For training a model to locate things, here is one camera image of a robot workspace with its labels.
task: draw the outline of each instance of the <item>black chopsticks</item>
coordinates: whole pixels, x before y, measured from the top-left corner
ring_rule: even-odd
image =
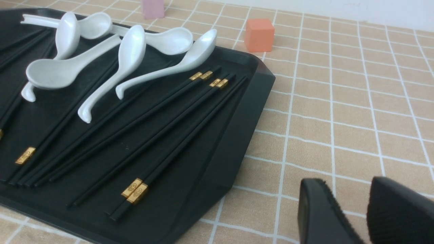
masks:
[[[106,212],[114,221],[118,221],[125,213],[131,208],[132,205],[137,204],[140,199],[149,190],[149,186],[154,180],[159,177],[162,172],[169,166],[169,164],[177,157],[177,155],[188,145],[188,143],[198,134],[198,132],[213,118],[213,116],[220,110],[226,101],[242,86],[247,80],[246,77],[242,78],[231,91],[215,104],[213,104],[207,113],[204,113],[196,123],[192,124],[185,133],[179,137],[165,152],[156,160],[155,167],[152,173],[144,173],[136,178],[122,193],[119,199],[121,201],[115,202],[115,208]]]
[[[123,135],[126,131],[130,130],[137,124],[141,123],[145,119],[149,118],[153,114],[155,114],[160,109],[167,106],[170,102],[172,102],[174,99],[178,98],[182,94],[185,94],[188,90],[191,90],[193,87],[201,84],[200,81],[208,80],[213,74],[220,71],[221,66],[216,66],[213,69],[206,68],[204,70],[201,70],[197,73],[195,73],[193,76],[188,78],[186,81],[182,82],[180,85],[175,87],[173,90],[171,90],[168,94],[163,96],[158,101],[154,102],[151,106],[149,106],[145,111],[143,111],[142,114],[136,116],[131,121],[126,122],[124,125],[121,126],[121,129],[118,130],[115,134],[108,135],[104,138],[101,138],[97,142],[93,143],[91,146],[87,148],[87,150],[84,150],[82,152],[78,152],[74,157],[67,160],[63,165],[64,167],[57,168],[53,173],[50,173],[47,175],[47,177],[44,177],[42,180],[38,181],[36,183],[36,186],[45,183],[46,179],[49,177],[50,181],[55,181],[56,179],[59,179],[61,176],[63,176],[65,173],[69,172],[72,168],[78,166],[80,162],[88,158],[89,156],[93,155],[94,153],[98,152],[102,148],[104,148],[106,145],[108,145],[110,142],[118,138],[119,136]],[[34,180],[30,180],[26,183],[26,185],[31,185],[34,183]]]
[[[115,70],[118,67],[118,60],[113,59],[109,65],[108,69],[103,72],[93,83],[92,87],[84,88],[83,90],[91,90],[92,88],[97,88],[99,85],[101,85],[104,81],[106,81],[112,74],[115,72]],[[18,183],[18,181],[32,168],[34,164],[36,164],[36,159],[39,157],[40,154],[44,153],[47,147],[49,147],[51,141],[60,133],[60,130],[64,128],[64,126],[70,121],[70,119],[76,115],[76,106],[77,104],[83,99],[82,96],[79,96],[75,99],[75,101],[72,102],[69,108],[65,109],[65,113],[62,114],[62,117],[60,118],[60,122],[58,124],[53,125],[51,128],[47,130],[47,133],[41,137],[41,140],[37,142],[36,144],[32,145],[29,148],[33,148],[34,155],[32,156],[32,160],[26,162],[23,167],[19,167],[17,170],[19,170],[16,174],[13,173],[14,176],[9,180],[10,185],[15,185]]]
[[[45,30],[41,32],[39,35],[37,35],[33,40],[24,44],[21,48],[13,52],[11,55],[9,55],[9,57],[5,58],[5,60],[0,62],[0,71],[3,70],[8,65],[10,65],[12,62],[14,62],[21,55],[30,51],[31,48],[33,48],[37,43],[45,39],[51,33],[52,33],[51,30]]]
[[[35,30],[33,32],[27,33],[26,35],[20,36],[19,39],[16,39],[12,43],[8,43],[6,45],[0,46],[0,52],[8,50],[9,48],[12,48],[12,47],[14,47],[14,46],[16,46],[16,45],[18,45],[18,44],[20,44],[20,43],[22,43],[22,42],[30,39],[30,38],[33,38],[34,36],[40,34],[44,30],[46,30],[46,29],[45,28],[44,29],[38,29],[38,30]]]
[[[172,62],[167,63],[162,68],[170,67],[179,62],[179,60],[174,60]],[[120,102],[114,109],[107,111],[100,120],[92,122],[91,125],[85,130],[77,140],[69,144],[63,151],[49,158],[46,163],[39,164],[32,171],[23,176],[19,181],[18,185],[26,185],[26,186],[41,186],[46,183],[49,179],[50,171],[53,170],[56,166],[67,165],[62,162],[62,160],[68,156],[71,152],[77,149],[83,142],[85,142],[90,136],[92,136],[95,132],[97,132],[103,125],[107,123],[113,116],[123,110],[126,106],[130,105],[134,102],[139,96],[145,92],[150,86],[143,86],[136,93],[128,97],[125,101]]]
[[[54,49],[54,46],[55,46],[54,40],[51,40],[50,44],[47,46],[47,49],[42,54],[43,59],[46,59],[50,56],[51,52]],[[26,82],[27,82],[27,77],[23,79],[21,84],[24,85]],[[2,139],[5,133],[7,124],[8,122],[10,122],[10,118],[19,107],[21,101],[23,100],[20,94],[22,89],[23,89],[22,86],[17,86],[15,91],[12,92],[12,96],[6,102],[6,106],[5,106],[6,109],[4,110],[3,114],[0,115],[0,140]]]
[[[116,163],[111,169],[109,169],[100,179],[94,182],[91,187],[81,193],[78,197],[76,197],[68,206],[80,205],[85,199],[87,199],[91,194],[101,188],[107,181],[117,175],[122,169],[128,166],[138,155],[140,155],[144,150],[146,150],[149,146],[154,144],[162,135],[171,130],[174,126],[176,126],[180,120],[182,120],[185,116],[190,114],[194,109],[196,109],[199,105],[201,105],[204,101],[210,98],[213,94],[215,94],[219,87],[217,85],[222,82],[221,86],[224,86],[224,83],[227,83],[228,80],[231,80],[235,77],[235,75],[227,74],[221,75],[221,79],[215,79],[211,84],[209,84],[205,89],[201,90],[195,97],[190,99],[179,112],[171,116],[165,123],[163,123],[158,129],[154,131],[154,133],[147,135],[142,142],[138,143],[138,146],[135,149],[132,149],[133,153],[126,155],[123,159],[121,159],[118,163]]]

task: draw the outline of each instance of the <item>black object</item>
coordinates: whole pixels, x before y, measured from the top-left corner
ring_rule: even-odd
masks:
[[[41,28],[35,31],[32,31],[30,33],[27,33],[25,35],[19,36],[15,39],[13,39],[13,41],[11,43],[5,43],[2,46],[0,46],[0,53],[4,52],[10,48],[13,48],[25,41],[28,41],[29,39],[34,38],[35,36],[37,36],[38,34],[40,34],[41,32],[45,31],[45,29]]]
[[[39,42],[44,40],[46,37],[48,37],[52,33],[53,33],[53,31],[51,31],[51,30],[45,30],[45,31],[41,32],[35,38],[33,38],[30,42],[27,42],[26,44],[21,46],[18,50],[11,53],[7,58],[2,59],[0,62],[0,71],[7,68],[10,64],[15,62],[15,60],[17,60],[22,55],[29,52],[36,44],[38,44]]]
[[[168,68],[174,64],[176,64],[176,61],[169,61],[167,64],[164,64],[164,66],[162,66],[161,69]],[[109,77],[110,75],[112,75],[116,68],[117,68],[117,65],[113,66],[110,70],[108,70],[108,72],[105,74],[104,77],[106,77],[106,76]],[[135,90],[134,93],[130,95],[130,97],[125,98],[124,101],[118,102],[115,106],[113,106],[113,108],[108,108],[104,115],[100,116],[99,118],[94,119],[94,122],[92,122],[90,125],[86,125],[86,124],[84,124],[83,121],[76,118],[76,122],[78,122],[80,125],[82,125],[83,132],[81,134],[77,133],[77,135],[74,135],[74,136],[76,136],[75,140],[72,141],[72,143],[69,144],[66,149],[64,149],[59,154],[57,154],[53,160],[42,160],[41,162],[39,162],[38,166],[36,166],[31,172],[29,172],[25,176],[23,176],[25,171],[22,171],[22,174],[17,175],[10,182],[10,184],[15,184],[16,181],[19,179],[18,185],[26,184],[26,186],[29,186],[29,187],[32,186],[41,176],[46,175],[53,167],[58,165],[64,157],[66,157],[69,153],[71,153],[74,149],[76,149],[80,144],[85,142],[90,136],[95,134],[104,124],[106,124],[115,115],[120,113],[125,107],[127,107],[128,105],[133,103],[147,89],[148,89],[148,86],[143,86],[140,89]],[[78,108],[80,107],[80,105],[83,101],[84,100],[82,100],[79,104],[76,105],[75,108],[73,108],[71,110],[71,112],[69,113],[69,119],[71,119],[72,116],[75,116],[74,111],[78,110]],[[47,149],[49,146],[52,145],[54,138],[59,134],[60,130],[64,129],[64,126],[66,126],[66,123],[68,123],[69,120],[64,120],[64,122],[65,123],[63,123],[63,127],[57,128],[57,130],[56,130],[57,133],[51,133],[51,139],[45,141],[43,149]],[[39,148],[38,152],[31,158],[31,161],[38,160],[40,156],[43,156],[44,152],[45,152],[44,150],[41,150],[41,148]],[[44,177],[44,179],[42,179],[38,182],[38,186],[42,185],[47,180],[48,180],[48,177]]]
[[[434,243],[434,202],[387,177],[372,179],[366,220],[374,244]],[[321,179],[301,181],[298,222],[301,244],[363,243]]]
[[[373,243],[434,243],[434,202],[389,178],[373,178],[366,219]]]
[[[169,132],[172,128],[174,128],[180,120],[182,120],[185,116],[189,115],[196,107],[198,107],[201,103],[203,103],[206,99],[208,99],[216,90],[212,90],[212,87],[206,86],[205,89],[201,90],[196,96],[190,99],[185,105],[182,106],[181,109],[177,111],[177,113],[170,116],[169,119],[161,121],[160,124],[154,129],[152,132],[147,134],[145,138],[140,139],[133,150],[123,158],[121,158],[118,162],[114,164],[114,166],[108,170],[103,176],[98,179],[96,182],[92,183],[83,194],[80,194],[79,197],[74,199],[68,206],[74,204],[75,206],[80,205],[86,198],[88,198],[91,194],[93,194],[96,190],[98,190],[103,184],[113,178],[114,175],[117,175],[122,169],[131,164],[140,154],[143,153],[144,150],[147,150],[152,145],[154,145],[158,139],[165,135],[165,133]]]
[[[321,179],[303,179],[298,210],[300,244],[362,244]]]
[[[114,221],[118,221],[124,216],[124,214],[131,208],[132,205],[137,204],[140,199],[148,191],[148,187],[159,177],[162,172],[168,167],[168,165],[178,156],[178,154],[188,145],[188,143],[196,136],[196,134],[213,118],[219,109],[225,104],[225,102],[231,98],[231,96],[241,87],[243,82],[247,80],[246,77],[242,78],[236,85],[230,88],[230,92],[223,96],[220,100],[216,101],[210,106],[209,111],[204,113],[194,124],[192,124],[177,140],[175,140],[163,153],[155,160],[154,165],[149,169],[146,168],[144,173],[137,179],[142,180],[140,186],[131,193],[131,197],[120,196],[122,201],[116,202],[115,208],[109,212],[106,212],[110,218]],[[213,87],[213,89],[221,89],[223,87]]]
[[[97,41],[80,40],[80,45],[73,56],[89,50],[97,43]],[[14,185],[22,174],[33,167],[34,159],[28,160],[23,165],[16,164],[15,161],[29,147],[35,148],[42,142],[50,143],[47,136],[53,136],[53,130],[68,114],[73,113],[80,100],[89,96],[91,91],[105,82],[101,79],[102,76],[114,71],[110,69],[113,67],[113,62],[117,60],[117,52],[118,46],[95,59],[68,87],[56,92],[35,89],[36,101],[21,104],[20,109],[15,113],[13,123],[10,122],[8,133],[0,141],[0,160],[3,163],[0,165],[0,181],[11,181],[9,183]]]
[[[205,74],[208,71],[211,71],[213,74],[218,73],[221,69],[221,66],[216,66],[212,70],[210,70],[208,67],[204,70],[202,70],[202,74]],[[147,119],[148,117],[152,116],[154,113],[158,112],[160,109],[164,108],[165,106],[169,105],[173,100],[175,100],[177,97],[183,95],[186,91],[189,91],[191,88],[200,85],[202,82],[201,77],[195,78],[193,81],[188,78],[186,81],[182,82],[179,86],[175,87],[173,90],[171,90],[168,94],[166,94],[164,97],[162,97],[160,100],[154,102],[152,105],[147,107],[143,114],[139,114],[133,120],[126,121],[124,125],[122,125],[121,129],[118,130],[115,134],[107,135],[107,137],[101,138],[97,142],[93,143],[91,146],[89,146],[88,150],[82,150],[81,152],[77,153],[72,157],[70,160],[68,160],[65,163],[65,167],[59,168],[55,170],[53,173],[48,174],[45,178],[49,178],[51,182],[55,181],[56,179],[59,179],[62,175],[64,175],[66,172],[68,172],[70,169],[74,168],[76,165],[78,165],[82,160],[89,157],[90,155],[96,153],[98,150],[101,150],[104,148],[107,144],[112,142],[114,139],[121,136],[126,131],[134,128],[137,124],[141,123],[143,120]]]
[[[41,33],[42,30],[38,30],[36,32],[32,32],[31,35],[26,35],[25,38],[22,38],[19,40],[18,43],[21,43],[24,40],[28,40],[29,38],[35,36],[38,33]],[[48,40],[49,45],[46,47],[44,53],[42,54],[41,58],[46,59],[50,56],[50,54],[53,52],[53,49],[55,48],[54,40]],[[17,43],[9,44],[8,47],[14,46]],[[27,82],[27,77],[23,79],[21,84],[25,84]],[[12,96],[10,97],[9,101],[6,102],[5,109],[3,110],[3,115],[0,116],[0,129],[2,130],[2,133],[7,133],[7,126],[8,122],[10,122],[11,117],[14,115],[14,112],[18,109],[20,106],[21,101],[23,98],[21,98],[21,90],[24,86],[17,86],[15,91],[12,92]]]

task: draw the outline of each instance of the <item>pink cube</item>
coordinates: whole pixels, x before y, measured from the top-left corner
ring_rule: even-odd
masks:
[[[141,9],[147,20],[164,18],[164,0],[141,0]]]

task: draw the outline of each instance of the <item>spoon handle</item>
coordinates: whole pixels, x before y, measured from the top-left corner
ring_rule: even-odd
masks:
[[[121,44],[121,41],[122,40],[119,38],[119,35],[114,35],[102,41],[93,48],[87,50],[86,52],[65,61],[69,62],[71,67],[74,67],[74,69],[81,71],[93,60],[97,59],[102,54],[108,52],[115,46]]]
[[[117,83],[119,83],[123,78],[125,78],[130,72],[117,71],[112,77],[110,77],[104,84],[102,84],[98,89],[96,89],[80,106],[78,109],[79,117],[86,123],[92,121],[91,110],[93,106],[110,91]]]
[[[21,21],[21,24],[30,24],[30,25],[57,28],[60,22],[60,20],[57,19],[35,16],[35,15],[23,14],[23,16],[24,16],[24,20]]]
[[[148,73],[146,75],[142,75],[142,76],[127,80],[127,81],[119,84],[116,87],[116,95],[118,96],[119,99],[123,99],[125,90],[132,87],[132,86],[135,86],[135,85],[138,85],[141,83],[145,83],[147,81],[157,79],[157,78],[160,78],[163,76],[169,76],[169,75],[173,75],[176,73],[181,73],[184,71],[186,71],[184,66],[175,65],[173,67],[157,70],[157,71]]]

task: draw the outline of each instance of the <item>white wall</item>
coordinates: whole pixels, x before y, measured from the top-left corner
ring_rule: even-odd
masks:
[[[434,31],[434,0],[211,0]]]

